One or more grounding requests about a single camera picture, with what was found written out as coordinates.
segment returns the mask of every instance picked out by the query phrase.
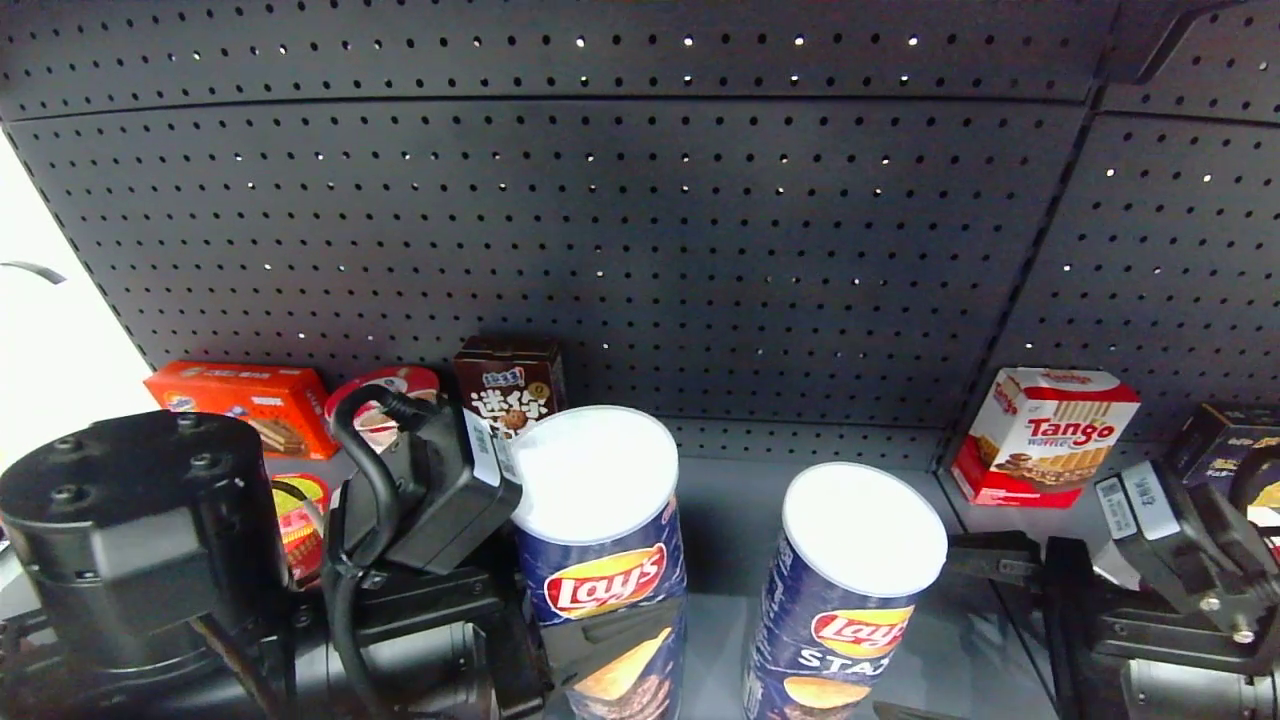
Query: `black motor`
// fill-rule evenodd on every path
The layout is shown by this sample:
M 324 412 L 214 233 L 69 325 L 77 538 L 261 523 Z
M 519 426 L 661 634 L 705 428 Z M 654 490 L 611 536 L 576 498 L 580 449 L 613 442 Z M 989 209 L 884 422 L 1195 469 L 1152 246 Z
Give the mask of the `black motor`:
M 261 441 L 209 414 L 148 413 L 54 441 L 0 477 L 0 521 L 83 688 L 220 667 L 288 612 Z M 189 623 L 204 619 L 205 623 Z

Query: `round snack container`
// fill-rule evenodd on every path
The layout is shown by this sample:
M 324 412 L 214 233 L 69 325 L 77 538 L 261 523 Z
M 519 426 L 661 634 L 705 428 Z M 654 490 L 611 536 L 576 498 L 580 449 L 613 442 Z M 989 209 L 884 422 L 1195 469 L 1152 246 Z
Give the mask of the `round snack container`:
M 938 514 L 893 475 L 854 462 L 796 475 L 745 662 L 745 716 L 852 717 L 946 555 Z
M 558 625 L 685 594 L 676 442 L 637 410 L 552 415 L 512 445 L 512 514 L 534 618 Z M 673 720 L 685 614 L 566 693 L 580 720 Z
M 343 397 L 351 395 L 357 387 L 367 384 L 379 384 L 393 392 L 403 392 L 410 397 L 429 400 L 431 402 L 436 402 L 436 397 L 440 393 L 440 378 L 431 370 L 416 365 L 392 365 L 374 370 L 367 375 L 361 375 L 335 389 L 324 405 L 325 420 L 333 420 L 333 413 L 338 409 L 338 404 L 342 402 Z M 365 438 L 365 442 L 378 452 L 390 446 L 398 434 L 396 432 L 396 420 L 383 414 L 376 402 L 362 405 L 356 411 L 355 423 L 360 437 Z

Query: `lay's logo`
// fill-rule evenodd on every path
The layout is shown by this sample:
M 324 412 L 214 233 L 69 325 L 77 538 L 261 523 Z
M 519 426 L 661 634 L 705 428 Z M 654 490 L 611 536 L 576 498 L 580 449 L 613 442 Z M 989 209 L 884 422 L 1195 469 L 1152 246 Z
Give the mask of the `lay's logo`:
M 631 550 L 566 568 L 543 583 L 552 610 L 577 620 L 643 600 L 667 569 L 667 546 Z
M 902 641 L 911 607 L 833 610 L 813 619 L 813 639 L 846 657 L 882 657 Z

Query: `dark snack box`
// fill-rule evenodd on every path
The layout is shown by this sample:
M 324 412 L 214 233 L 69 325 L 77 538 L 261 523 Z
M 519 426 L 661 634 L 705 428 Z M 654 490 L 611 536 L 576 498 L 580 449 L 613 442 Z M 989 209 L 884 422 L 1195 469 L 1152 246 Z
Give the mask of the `dark snack box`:
M 248 423 L 268 455 L 328 460 L 338 451 L 324 419 L 329 393 L 310 368 L 175 361 L 143 383 L 174 413 L 218 413 Z
M 1244 457 L 1272 446 L 1280 446 L 1280 406 L 1203 402 L 1169 446 L 1165 462 L 1184 486 L 1212 483 L 1228 497 Z M 1280 462 L 1263 468 L 1252 484 L 1260 493 L 1252 505 L 1280 507 Z
M 467 340 L 453 357 L 462 404 L 511 438 L 564 410 L 564 365 L 548 338 Z

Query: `pegboard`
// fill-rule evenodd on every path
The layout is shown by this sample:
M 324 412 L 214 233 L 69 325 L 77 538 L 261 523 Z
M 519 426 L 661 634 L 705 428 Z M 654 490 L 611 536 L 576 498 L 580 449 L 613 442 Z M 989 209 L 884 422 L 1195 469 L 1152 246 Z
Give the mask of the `pegboard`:
M 1198 401 L 1280 400 L 1280 128 L 1106 114 L 988 373 L 1101 366 L 1170 439 Z
M 20 3 L 0 119 L 411 96 L 1084 97 L 1115 0 Z
M 901 470 L 928 470 L 942 432 L 876 425 L 799 425 L 742 420 L 664 419 L 686 457 L 826 462 L 846 460 Z
M 575 402 L 943 427 L 1083 109 L 367 101 L 8 128 L 143 355 L 567 343 Z
M 1108 87 L 1103 108 L 1280 123 L 1280 3 L 1198 14 L 1151 82 Z

